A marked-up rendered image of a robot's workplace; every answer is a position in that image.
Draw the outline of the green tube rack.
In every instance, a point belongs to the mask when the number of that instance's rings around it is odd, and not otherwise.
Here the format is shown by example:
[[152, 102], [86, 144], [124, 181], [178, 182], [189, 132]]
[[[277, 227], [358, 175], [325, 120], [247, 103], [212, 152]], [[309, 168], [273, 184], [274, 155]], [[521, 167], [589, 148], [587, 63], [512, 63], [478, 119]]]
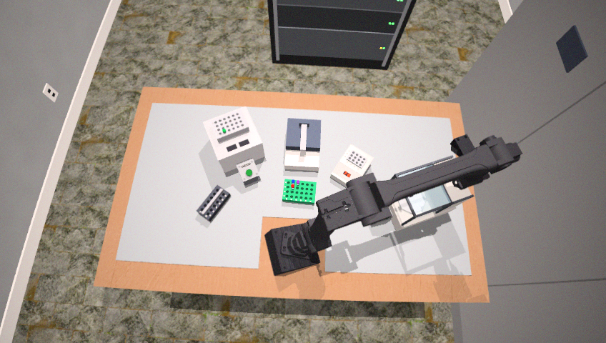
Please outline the green tube rack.
[[297, 185], [297, 180], [295, 180], [294, 188], [292, 189], [292, 179], [285, 179], [282, 201], [314, 204], [316, 184], [316, 182], [299, 181], [299, 185]]

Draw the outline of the light grey bench mat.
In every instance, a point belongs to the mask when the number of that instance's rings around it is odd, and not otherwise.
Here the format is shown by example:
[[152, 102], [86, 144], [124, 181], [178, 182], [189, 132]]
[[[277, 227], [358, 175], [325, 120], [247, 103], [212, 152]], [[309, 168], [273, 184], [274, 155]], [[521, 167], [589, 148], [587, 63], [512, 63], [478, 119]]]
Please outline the light grey bench mat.
[[[258, 269], [262, 217], [317, 217], [317, 200], [347, 188], [330, 176], [350, 144], [374, 157], [364, 175], [377, 181], [456, 158], [450, 118], [246, 106], [265, 157], [245, 186], [203, 123], [242, 107], [152, 103], [116, 260]], [[321, 120], [319, 171], [284, 169], [288, 118]], [[314, 204], [283, 202], [285, 179], [316, 182]], [[216, 185], [231, 196], [209, 221], [197, 209]], [[357, 222], [330, 239], [326, 272], [472, 275], [462, 203], [397, 232], [391, 219]]]

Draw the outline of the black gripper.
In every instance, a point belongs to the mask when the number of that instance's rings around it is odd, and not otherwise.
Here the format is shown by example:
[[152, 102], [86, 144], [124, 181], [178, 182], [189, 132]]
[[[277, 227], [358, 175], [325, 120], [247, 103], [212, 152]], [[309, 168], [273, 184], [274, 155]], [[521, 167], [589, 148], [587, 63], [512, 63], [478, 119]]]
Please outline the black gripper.
[[[455, 181], [452, 182], [454, 187], [458, 187], [458, 189], [463, 190], [466, 189], [467, 187], [471, 187], [473, 185], [479, 184], [481, 182], [483, 182], [483, 180], [489, 179], [489, 174], [487, 173], [485, 176], [477, 176], [477, 175], [472, 175], [472, 176], [468, 176], [468, 177], [463, 177], [461, 179], [457, 179]], [[455, 184], [455, 182], [457, 182]]]

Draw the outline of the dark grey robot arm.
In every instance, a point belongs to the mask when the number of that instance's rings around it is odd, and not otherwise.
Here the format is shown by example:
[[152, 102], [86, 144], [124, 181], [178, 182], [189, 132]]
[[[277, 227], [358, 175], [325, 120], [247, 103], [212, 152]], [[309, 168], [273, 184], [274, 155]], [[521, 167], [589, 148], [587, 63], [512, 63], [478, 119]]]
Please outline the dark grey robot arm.
[[313, 253], [332, 246], [329, 235], [336, 229], [360, 221], [366, 227], [388, 219], [392, 216], [388, 206], [401, 199], [463, 177], [494, 174], [519, 161], [522, 154], [517, 142], [505, 144], [502, 137], [494, 135], [476, 148], [467, 134], [454, 138], [450, 145], [457, 158], [384, 181], [377, 181], [372, 172], [317, 200], [317, 217], [303, 223], [300, 232], [282, 233], [280, 254], [309, 260]]

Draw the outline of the white block with grey holes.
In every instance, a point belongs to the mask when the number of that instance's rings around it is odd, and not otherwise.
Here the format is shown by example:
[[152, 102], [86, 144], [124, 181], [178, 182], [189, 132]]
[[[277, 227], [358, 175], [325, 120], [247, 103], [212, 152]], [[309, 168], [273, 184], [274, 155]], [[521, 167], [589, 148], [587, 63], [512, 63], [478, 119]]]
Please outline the white block with grey holes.
[[348, 181], [361, 177], [365, 173], [372, 160], [372, 156], [350, 144], [330, 177], [347, 187]]

